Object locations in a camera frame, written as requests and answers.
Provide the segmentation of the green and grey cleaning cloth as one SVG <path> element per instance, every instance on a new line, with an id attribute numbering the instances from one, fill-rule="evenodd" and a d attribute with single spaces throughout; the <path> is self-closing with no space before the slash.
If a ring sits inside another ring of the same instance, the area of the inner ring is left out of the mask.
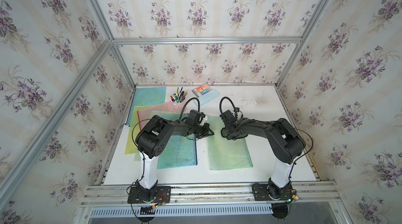
<path id="1" fill-rule="evenodd" d="M 223 138 L 226 138 L 227 140 L 233 140 L 233 136 L 228 132 L 226 128 L 222 128 L 220 133 Z"/>

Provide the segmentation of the large teal document bag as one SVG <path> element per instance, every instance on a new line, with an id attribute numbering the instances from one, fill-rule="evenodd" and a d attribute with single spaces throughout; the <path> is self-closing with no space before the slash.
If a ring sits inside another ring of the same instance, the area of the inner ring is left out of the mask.
<path id="1" fill-rule="evenodd" d="M 159 155 L 158 170 L 197 166 L 197 152 L 194 135 L 189 137 L 172 135 Z"/>

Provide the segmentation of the pale green document bag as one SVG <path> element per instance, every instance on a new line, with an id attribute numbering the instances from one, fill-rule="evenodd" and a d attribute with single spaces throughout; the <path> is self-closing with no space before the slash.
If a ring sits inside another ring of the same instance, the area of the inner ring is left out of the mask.
<path id="1" fill-rule="evenodd" d="M 208 116 L 207 122 L 214 132 L 207 137 L 209 169 L 211 171 L 228 171 L 252 168 L 252 160 L 244 138 L 227 140 L 222 137 L 224 123 L 218 116 Z"/>

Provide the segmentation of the blue mesh document bag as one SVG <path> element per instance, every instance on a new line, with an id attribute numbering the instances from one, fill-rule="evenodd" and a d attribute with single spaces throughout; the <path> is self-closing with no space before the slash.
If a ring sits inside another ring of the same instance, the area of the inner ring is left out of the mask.
<path id="1" fill-rule="evenodd" d="M 131 119 L 135 106 L 152 106 L 165 102 L 166 87 L 137 87 L 134 91 L 134 98 L 129 107 L 129 114 L 126 125 L 131 125 Z"/>

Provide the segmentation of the pink mesh document bag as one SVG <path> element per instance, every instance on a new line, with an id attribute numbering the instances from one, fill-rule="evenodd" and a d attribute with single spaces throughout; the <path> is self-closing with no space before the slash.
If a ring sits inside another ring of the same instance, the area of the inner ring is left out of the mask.
<path id="1" fill-rule="evenodd" d="M 140 129 L 142 130 L 144 126 L 149 122 L 149 119 L 154 115 L 159 115 L 166 119 L 178 119 L 180 112 L 184 103 L 174 103 L 174 102 L 166 102 L 160 105 L 155 105 L 151 107 L 147 107 L 145 109 L 140 109 L 137 114 L 139 117 Z"/>

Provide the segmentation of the yellow mesh document bag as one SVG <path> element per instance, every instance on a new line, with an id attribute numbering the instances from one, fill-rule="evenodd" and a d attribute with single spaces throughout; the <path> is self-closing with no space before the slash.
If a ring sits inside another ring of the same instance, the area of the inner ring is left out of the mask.
<path id="1" fill-rule="evenodd" d="M 124 154 L 135 154 L 137 152 L 137 147 L 134 144 L 134 140 L 136 139 L 137 135 L 141 131 L 141 129 L 149 122 L 150 117 L 150 111 L 148 110 L 149 108 L 153 107 L 151 106 L 134 106 L 133 109 L 131 110 L 131 115 L 129 116 L 129 121 L 128 123 L 130 124 L 129 126 L 129 134 L 127 138 L 127 143 L 125 147 Z"/>

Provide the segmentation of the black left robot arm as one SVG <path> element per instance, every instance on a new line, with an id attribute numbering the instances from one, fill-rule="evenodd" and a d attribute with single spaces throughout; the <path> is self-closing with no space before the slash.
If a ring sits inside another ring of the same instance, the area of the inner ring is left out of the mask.
<path id="1" fill-rule="evenodd" d="M 197 141 L 214 135 L 207 116 L 191 110 L 184 119 L 165 119 L 154 115 L 141 129 L 135 139 L 138 151 L 142 154 L 140 178 L 135 182 L 138 192 L 146 197 L 157 193 L 157 163 L 172 136 L 189 137 Z"/>

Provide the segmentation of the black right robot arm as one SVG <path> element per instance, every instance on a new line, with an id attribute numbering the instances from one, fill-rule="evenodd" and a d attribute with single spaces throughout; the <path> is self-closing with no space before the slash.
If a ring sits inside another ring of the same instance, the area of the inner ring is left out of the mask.
<path id="1" fill-rule="evenodd" d="M 290 192 L 291 174 L 295 161 L 306 147 L 304 139 L 297 130 L 284 118 L 276 121 L 237 118 L 231 111 L 221 113 L 220 118 L 224 123 L 221 135 L 228 140 L 252 135 L 269 142 L 276 161 L 273 174 L 268 181 L 267 191 L 272 199 L 278 199 L 282 194 Z"/>

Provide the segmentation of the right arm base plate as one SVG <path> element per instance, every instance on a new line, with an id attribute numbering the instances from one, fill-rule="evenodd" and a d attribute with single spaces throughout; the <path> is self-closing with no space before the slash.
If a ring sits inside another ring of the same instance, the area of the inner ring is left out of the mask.
<path id="1" fill-rule="evenodd" d="M 255 183 L 252 185 L 252 193 L 255 201 L 292 201 L 296 198 L 297 190 L 293 189 L 291 182 L 284 188 L 270 183 Z"/>

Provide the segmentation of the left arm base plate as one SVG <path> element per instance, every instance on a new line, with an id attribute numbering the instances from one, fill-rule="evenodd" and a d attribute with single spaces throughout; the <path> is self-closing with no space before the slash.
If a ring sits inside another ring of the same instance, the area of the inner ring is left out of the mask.
<path id="1" fill-rule="evenodd" d="M 154 186 L 151 189 L 143 188 L 142 186 L 131 186 L 128 193 L 128 204 L 142 203 L 159 203 L 166 204 L 170 202 L 171 197 L 170 186 Z"/>

